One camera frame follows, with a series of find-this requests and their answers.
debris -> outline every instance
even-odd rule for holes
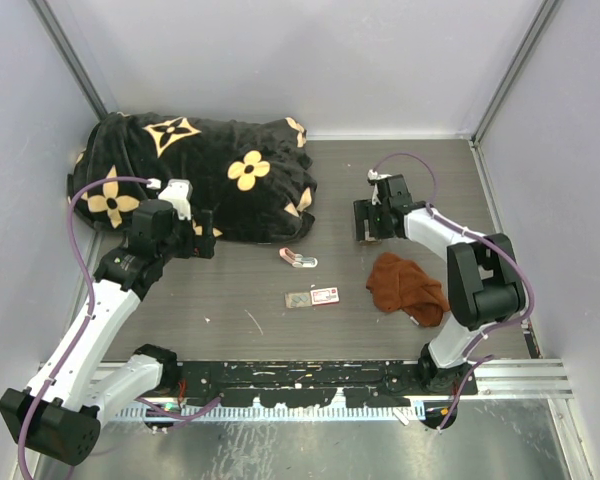
[[[249,310],[245,309],[245,312],[247,312],[247,315],[249,315],[251,317],[251,320],[253,320],[253,323],[255,323],[256,327],[258,327],[258,330],[260,330],[260,335],[264,335],[264,332],[262,331],[262,328],[260,328],[260,324],[255,319],[255,317],[249,313]]]
[[[409,419],[407,418],[407,416],[402,413],[400,411],[399,408],[394,408],[393,409],[393,414],[395,415],[395,417],[400,420],[400,422],[406,427],[407,425],[409,425]]]

black blanket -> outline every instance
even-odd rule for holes
[[[213,211],[214,235],[256,243],[302,238],[314,222],[306,212],[316,181],[307,173],[306,130],[290,117],[266,124],[217,122],[155,113],[113,113],[95,126],[68,177],[68,195],[105,177],[187,179],[195,217]],[[144,185],[112,182],[78,202],[97,230],[125,230],[139,202],[156,198]]]

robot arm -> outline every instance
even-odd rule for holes
[[[79,343],[55,376],[34,414],[26,446],[69,465],[82,462],[93,449],[102,426],[143,393],[172,389],[180,378],[176,354],[145,345],[118,371],[95,385],[93,374],[124,322],[162,277],[172,258],[211,258],[215,238],[211,212],[201,212],[197,236],[191,225],[186,180],[171,180],[157,200],[133,212],[126,246],[107,253],[94,275],[96,305]],[[85,301],[51,358],[23,391],[8,389],[0,412],[17,442],[24,417],[51,371],[83,328]]]
[[[414,202],[402,175],[369,172],[371,200],[354,202],[356,240],[370,242],[399,237],[421,243],[447,262],[451,314],[440,334],[423,348],[423,383],[464,365],[474,339],[496,322],[504,322],[524,307],[522,282],[513,269],[485,245],[463,234],[463,227],[439,222],[444,218],[425,202]],[[508,237],[477,233],[514,257]],[[481,270],[491,274],[482,278]]]

brown towel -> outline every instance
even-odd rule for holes
[[[373,303],[383,312],[404,310],[423,327],[437,327],[449,302],[442,285],[411,260],[383,253],[373,264],[367,280]]]

metal frame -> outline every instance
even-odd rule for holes
[[[553,15],[557,11],[558,7],[562,3],[562,0],[543,0],[542,5],[538,8],[536,15],[525,34],[522,43],[518,47],[515,55],[513,56],[513,60],[507,69],[500,85],[496,89],[487,110],[480,120],[478,127],[476,129],[476,133],[471,138],[471,142],[479,145],[480,142],[484,139],[484,136],[491,126],[494,117],[498,113],[500,106],[504,102],[507,94],[511,90],[515,80],[518,78],[522,69],[527,63],[533,49],[538,43],[538,40],[546,30],[549,25],[550,20],[553,18]]]
[[[408,133],[408,134],[307,134],[307,140],[311,142],[338,141],[338,140],[471,140],[471,133]]]
[[[107,115],[107,108],[105,107],[101,96],[89,78],[84,65],[78,58],[47,0],[29,0],[29,2],[37,13],[41,23],[46,28],[52,41],[58,48],[61,57],[64,59],[67,67],[74,76],[79,88],[82,90],[85,99],[95,112],[96,116],[99,119],[104,118]],[[483,188],[485,190],[489,211],[491,213],[494,226],[498,231],[502,230],[502,221],[498,213],[499,209],[497,206],[497,201],[493,192],[491,179],[484,162],[484,155],[482,153],[480,144],[484,139],[487,130],[492,124],[499,108],[511,90],[515,80],[522,72],[524,65],[530,58],[534,47],[538,43],[539,38],[545,31],[560,4],[561,0],[543,0],[532,21],[532,24],[524,36],[521,45],[516,51],[516,54],[514,55],[507,72],[505,73],[493,98],[491,99],[485,115],[479,122],[476,132],[472,136],[469,137],[466,134],[442,134],[438,136],[422,135],[416,137],[400,137],[400,139],[460,138],[470,140],[469,143],[471,149],[473,150],[474,158],[476,159],[476,165]],[[382,135],[359,135],[355,138],[360,140],[396,139],[394,136]],[[314,140],[323,139],[331,140],[343,138],[340,136],[314,137]],[[89,245],[89,263],[95,263],[101,240],[102,235],[97,234],[94,237],[94,241]],[[82,304],[84,297],[84,289],[81,289],[77,292],[76,309]],[[123,364],[115,362],[101,363],[94,375],[94,381],[104,378],[121,365]],[[462,397],[463,401],[488,399],[548,399],[559,440],[563,448],[571,475],[573,478],[578,479],[593,478],[593,474],[587,462],[585,452],[582,448],[582,439],[578,434],[577,424],[574,421],[574,415],[572,411],[574,408],[573,393],[568,384],[566,373],[560,360],[495,360],[479,367],[476,370],[476,382],[478,384],[479,393],[477,395]],[[421,400],[449,400],[448,397],[434,396],[410,397],[410,399],[413,402],[418,402]],[[154,400],[168,401],[169,399],[161,398]],[[286,408],[264,409],[262,407],[258,408],[258,405],[254,405],[254,407],[248,409],[220,407],[214,411],[215,413],[211,415],[209,419],[210,421],[231,421],[232,419],[247,421],[249,419],[255,419],[256,413],[266,417],[262,418],[266,421],[284,419],[285,417],[292,418],[297,421],[320,421],[321,419],[334,420],[338,419],[340,415],[343,415],[349,420],[352,419],[352,415],[354,416],[353,418],[368,417],[370,420],[387,420],[395,419],[396,417],[400,418],[399,415],[395,413],[396,409],[349,409],[349,411],[347,411],[346,408],[343,408],[341,405],[339,405],[338,402],[340,400],[341,399],[339,396],[336,396],[332,402],[332,406],[323,409],[324,411],[322,413],[317,413],[319,411],[316,410],[310,415],[308,412],[298,412],[298,410],[301,409],[296,409],[295,411]],[[413,412],[409,411],[408,413],[409,415],[407,415],[407,418],[413,415]],[[122,421],[124,421],[124,419],[140,420],[138,415],[140,415],[140,410],[138,410],[137,407],[131,406],[128,409],[120,412],[116,419]],[[156,421],[156,418],[152,416],[151,420]],[[31,457],[29,465],[34,467],[35,471],[35,463],[37,463],[36,461],[39,458],[39,455],[35,454],[34,452],[28,452],[28,454],[30,454],[28,456]],[[14,466],[13,478],[21,478],[19,471],[17,470],[17,465]]]
[[[418,362],[413,360],[404,363],[415,365]],[[103,380],[123,365],[122,362],[100,363],[92,382]],[[478,367],[475,376],[478,394],[465,395],[462,397],[463,401],[573,399],[567,373],[562,361],[557,359],[492,360]],[[412,402],[449,400],[447,395],[408,395],[407,397]],[[172,397],[152,397],[148,400],[158,403],[177,401]],[[344,396],[338,393],[334,402],[340,400],[344,400]]]
[[[107,107],[105,107],[100,94],[89,78],[84,65],[78,58],[78,55],[73,49],[71,42],[69,42],[67,35],[64,33],[64,30],[49,6],[49,3],[47,0],[29,0],[29,3],[37,13],[38,18],[47,30],[49,37],[51,37],[51,40],[58,48],[60,56],[67,65],[67,68],[71,71],[76,82],[78,82],[78,86],[80,87],[80,90],[82,90],[87,103],[89,103],[89,106],[93,109],[98,120],[102,120],[107,116]]]

